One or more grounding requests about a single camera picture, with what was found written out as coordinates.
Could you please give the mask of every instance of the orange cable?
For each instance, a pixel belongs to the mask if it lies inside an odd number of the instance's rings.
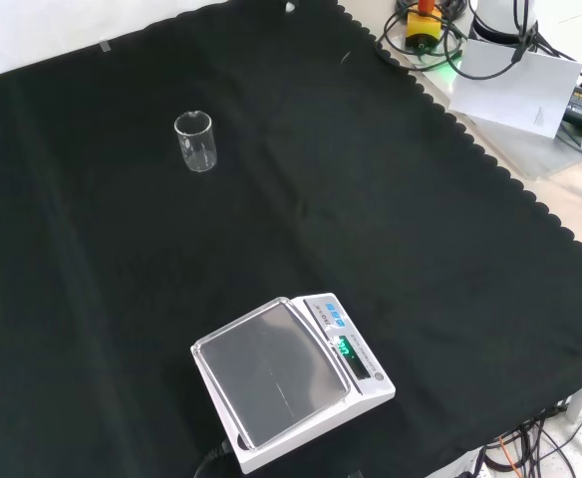
[[[508,459],[508,463],[510,463],[512,470],[517,474],[518,478],[522,478],[521,473],[519,473],[519,470],[517,470],[517,467],[514,466],[514,462],[512,461],[512,458],[510,458],[510,454],[508,453],[508,450],[506,450],[506,445],[503,443],[503,440],[501,439],[501,435],[499,435],[499,444],[501,445],[501,449],[503,450],[503,453],[506,455],[506,458]]]

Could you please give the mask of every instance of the digital scale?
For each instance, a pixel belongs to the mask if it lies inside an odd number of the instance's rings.
[[[333,294],[271,301],[191,352],[244,473],[395,396]]]

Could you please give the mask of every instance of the white cylinder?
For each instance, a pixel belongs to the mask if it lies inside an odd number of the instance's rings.
[[[528,2],[528,29],[537,21],[534,13],[535,0]],[[523,26],[524,0],[517,0],[517,22]],[[514,24],[514,2],[513,0],[479,0],[477,5],[477,16],[488,28],[497,32],[509,35],[518,35],[519,30]]]

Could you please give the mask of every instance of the scale glass cover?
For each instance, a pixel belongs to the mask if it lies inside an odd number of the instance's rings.
[[[351,391],[345,371],[288,299],[276,299],[192,348],[249,449]]]

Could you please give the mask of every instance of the table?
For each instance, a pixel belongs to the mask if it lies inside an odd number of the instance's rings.
[[[395,8],[395,2],[392,0],[369,0],[364,3],[341,0],[340,3],[353,18],[378,37]],[[536,11],[541,31],[546,39],[555,48],[561,49],[582,62],[582,5],[575,6],[572,2],[538,1]],[[464,30],[469,27],[470,16],[470,12],[466,12],[460,22]],[[399,61],[408,61],[402,54],[393,51],[388,46],[387,48]],[[435,99],[436,103],[447,108],[450,94],[448,75],[430,72],[425,76],[420,73],[412,74],[412,76],[425,88],[426,93]],[[456,116],[487,153],[496,157],[513,177],[523,182],[524,188],[532,191],[538,201],[546,204],[550,212],[559,217],[563,227],[570,229],[576,239],[582,242],[581,154],[559,141],[529,137],[534,135],[515,133],[510,131],[510,128],[488,124],[486,121],[479,121],[477,125],[466,115],[457,114]],[[515,166],[515,161],[518,161],[515,155],[522,153],[529,157],[560,155],[564,164],[574,162],[574,165],[555,174],[528,177]]]
[[[111,46],[0,77],[0,477],[191,474],[188,349],[277,296],[334,292],[398,392],[254,477],[421,477],[582,385],[581,247],[335,2]]]

